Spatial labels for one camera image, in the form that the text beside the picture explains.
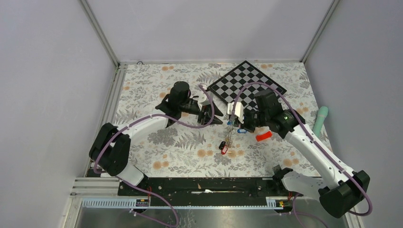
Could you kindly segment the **large grey metal keyring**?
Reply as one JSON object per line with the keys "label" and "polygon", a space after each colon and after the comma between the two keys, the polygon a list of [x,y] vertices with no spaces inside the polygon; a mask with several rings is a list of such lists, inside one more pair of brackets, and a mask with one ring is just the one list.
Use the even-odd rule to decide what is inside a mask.
{"label": "large grey metal keyring", "polygon": [[225,136],[226,147],[230,148],[232,144],[232,136],[236,133],[236,128],[234,126],[227,125],[226,131],[227,131]]}

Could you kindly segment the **black key fob with key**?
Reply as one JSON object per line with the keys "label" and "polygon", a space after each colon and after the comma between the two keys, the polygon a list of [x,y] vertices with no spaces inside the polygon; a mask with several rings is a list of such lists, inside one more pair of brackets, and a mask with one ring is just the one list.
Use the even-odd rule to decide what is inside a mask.
{"label": "black key fob with key", "polygon": [[222,141],[222,142],[220,143],[220,145],[219,145],[219,149],[220,149],[220,150],[223,150],[224,147],[225,147],[225,145],[226,145],[226,142],[225,142],[225,141]]}

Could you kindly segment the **red key tag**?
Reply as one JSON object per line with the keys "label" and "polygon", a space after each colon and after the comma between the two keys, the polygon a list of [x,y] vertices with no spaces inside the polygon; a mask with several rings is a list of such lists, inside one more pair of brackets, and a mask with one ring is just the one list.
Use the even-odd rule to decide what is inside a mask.
{"label": "red key tag", "polygon": [[228,150],[227,147],[223,147],[223,148],[221,149],[221,154],[222,154],[222,155],[225,155],[225,154],[227,153],[227,150]]}

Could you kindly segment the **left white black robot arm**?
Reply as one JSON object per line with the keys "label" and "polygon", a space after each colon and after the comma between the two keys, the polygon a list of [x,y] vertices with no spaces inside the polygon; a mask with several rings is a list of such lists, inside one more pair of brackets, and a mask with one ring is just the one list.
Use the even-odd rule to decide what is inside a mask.
{"label": "left white black robot arm", "polygon": [[94,173],[106,172],[126,181],[135,195],[144,194],[147,191],[146,175],[129,162],[133,142],[174,123],[197,129],[223,123],[219,118],[224,114],[213,102],[212,95],[206,87],[200,85],[199,88],[201,94],[191,96],[189,84],[177,81],[148,116],[119,126],[102,125],[89,151],[89,157],[94,161]]}

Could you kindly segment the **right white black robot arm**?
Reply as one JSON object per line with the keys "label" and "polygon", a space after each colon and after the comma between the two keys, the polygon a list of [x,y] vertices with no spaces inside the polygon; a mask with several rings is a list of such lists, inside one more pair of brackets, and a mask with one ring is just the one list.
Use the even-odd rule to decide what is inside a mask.
{"label": "right white black robot arm", "polygon": [[340,218],[363,200],[368,211],[357,213],[367,216],[372,203],[367,194],[370,177],[365,171],[354,171],[319,140],[304,118],[293,108],[284,110],[279,96],[270,89],[254,95],[257,110],[246,111],[243,128],[252,132],[256,127],[267,126],[282,139],[293,145],[320,174],[320,179],[299,174],[289,168],[275,175],[273,191],[280,196],[289,191],[301,193],[320,202],[325,211]]}

